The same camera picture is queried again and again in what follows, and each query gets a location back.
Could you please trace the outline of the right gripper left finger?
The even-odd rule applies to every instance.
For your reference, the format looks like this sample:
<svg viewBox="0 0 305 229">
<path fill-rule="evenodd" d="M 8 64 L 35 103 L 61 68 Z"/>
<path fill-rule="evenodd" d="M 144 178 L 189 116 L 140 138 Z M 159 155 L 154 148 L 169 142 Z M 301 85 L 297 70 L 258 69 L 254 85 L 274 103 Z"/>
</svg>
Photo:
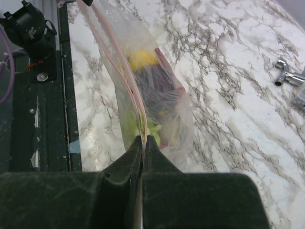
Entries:
<svg viewBox="0 0 305 229">
<path fill-rule="evenodd" d="M 142 141 L 101 172 L 14 172 L 0 177 L 3 229 L 139 229 Z"/>
</svg>

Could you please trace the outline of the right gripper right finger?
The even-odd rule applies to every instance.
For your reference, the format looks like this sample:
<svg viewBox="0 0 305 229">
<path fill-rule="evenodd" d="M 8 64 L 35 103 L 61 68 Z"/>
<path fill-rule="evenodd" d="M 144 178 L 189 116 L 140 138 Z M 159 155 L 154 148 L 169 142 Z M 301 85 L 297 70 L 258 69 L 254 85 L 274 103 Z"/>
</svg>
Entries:
<svg viewBox="0 0 305 229">
<path fill-rule="evenodd" d="M 143 160 L 146 229 L 268 229 L 255 183 L 239 173 L 183 173 L 147 139 Z"/>
</svg>

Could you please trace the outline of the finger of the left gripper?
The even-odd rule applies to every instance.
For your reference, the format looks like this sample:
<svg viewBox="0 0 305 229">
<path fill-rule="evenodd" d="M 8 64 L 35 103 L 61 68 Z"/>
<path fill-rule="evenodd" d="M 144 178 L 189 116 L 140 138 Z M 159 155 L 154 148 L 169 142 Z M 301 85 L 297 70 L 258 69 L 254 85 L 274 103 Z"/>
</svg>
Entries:
<svg viewBox="0 0 305 229">
<path fill-rule="evenodd" d="M 82 0 L 87 6 L 91 6 L 93 3 L 93 0 Z"/>
</svg>

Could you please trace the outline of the clear zip top bag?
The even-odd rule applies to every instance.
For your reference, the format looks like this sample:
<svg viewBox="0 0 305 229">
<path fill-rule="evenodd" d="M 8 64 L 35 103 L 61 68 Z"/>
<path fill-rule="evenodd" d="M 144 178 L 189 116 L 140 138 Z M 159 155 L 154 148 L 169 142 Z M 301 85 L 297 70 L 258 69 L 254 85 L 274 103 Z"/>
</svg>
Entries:
<svg viewBox="0 0 305 229">
<path fill-rule="evenodd" d="M 78 6 L 114 84 L 125 148 L 137 136 L 141 145 L 151 136 L 181 164 L 193 145 L 190 99 L 155 38 L 133 14 L 104 0 L 80 0 Z"/>
</svg>

